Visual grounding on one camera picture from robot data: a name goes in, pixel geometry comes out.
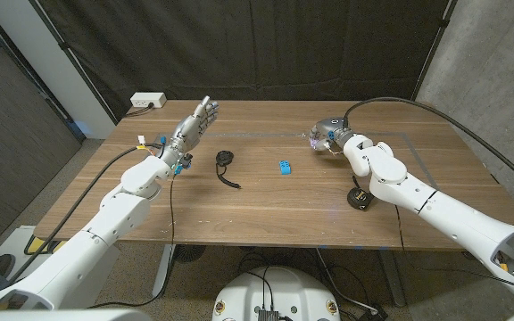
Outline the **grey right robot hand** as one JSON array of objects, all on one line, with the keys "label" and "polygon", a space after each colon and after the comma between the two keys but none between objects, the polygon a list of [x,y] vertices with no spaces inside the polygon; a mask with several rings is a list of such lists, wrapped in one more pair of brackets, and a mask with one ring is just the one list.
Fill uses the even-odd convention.
[{"label": "grey right robot hand", "polygon": [[311,148],[317,152],[341,152],[353,136],[353,131],[344,124],[343,118],[323,119],[309,133]]}]

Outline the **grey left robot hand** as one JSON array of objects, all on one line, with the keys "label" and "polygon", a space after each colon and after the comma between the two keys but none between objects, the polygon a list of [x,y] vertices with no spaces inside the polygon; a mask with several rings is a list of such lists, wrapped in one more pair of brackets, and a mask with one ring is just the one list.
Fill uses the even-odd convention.
[{"label": "grey left robot hand", "polygon": [[169,143],[164,147],[161,159],[172,166],[193,150],[206,129],[218,117],[219,104],[205,96],[194,112],[182,119],[176,126]]}]

